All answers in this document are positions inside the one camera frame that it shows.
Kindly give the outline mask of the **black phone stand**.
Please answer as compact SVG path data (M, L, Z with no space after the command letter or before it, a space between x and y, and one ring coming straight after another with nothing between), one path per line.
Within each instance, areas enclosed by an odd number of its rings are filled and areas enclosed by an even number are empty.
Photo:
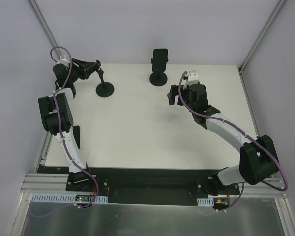
M95 71L97 72L99 79L101 81L101 83L98 84L96 87L96 94L102 98L111 96L114 93L115 88L113 84L104 81L104 71L101 68L101 62L99 60L96 61Z
M154 86L163 86L167 83L168 77L165 72L152 72L149 81Z

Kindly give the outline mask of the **black smartphone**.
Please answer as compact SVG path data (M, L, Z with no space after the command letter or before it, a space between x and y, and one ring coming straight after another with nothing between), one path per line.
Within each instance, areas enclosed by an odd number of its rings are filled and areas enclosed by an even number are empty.
M154 49L151 58L153 72L165 72L168 62L168 49Z

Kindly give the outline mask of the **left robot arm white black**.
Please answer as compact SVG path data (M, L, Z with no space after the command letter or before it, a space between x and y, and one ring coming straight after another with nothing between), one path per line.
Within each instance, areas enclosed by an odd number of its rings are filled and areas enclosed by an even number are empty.
M38 99L44 129L53 135L64 153L68 163L67 191L91 191L96 189L90 168L80 153L80 127L74 125L68 100L74 99L74 82L86 80L94 72L102 75L101 62L86 62L72 59L59 60L53 66L56 77L56 91L50 96Z

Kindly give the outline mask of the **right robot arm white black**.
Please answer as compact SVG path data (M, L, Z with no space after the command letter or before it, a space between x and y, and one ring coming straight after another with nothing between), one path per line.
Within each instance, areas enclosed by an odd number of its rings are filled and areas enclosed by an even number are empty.
M167 94L169 105L186 107L193 120L202 128L220 136L239 152L239 164L215 172L202 184L203 190L216 196L229 185L256 185L280 171L274 142L268 135L250 134L229 121L217 108L209 104L205 85L171 85Z

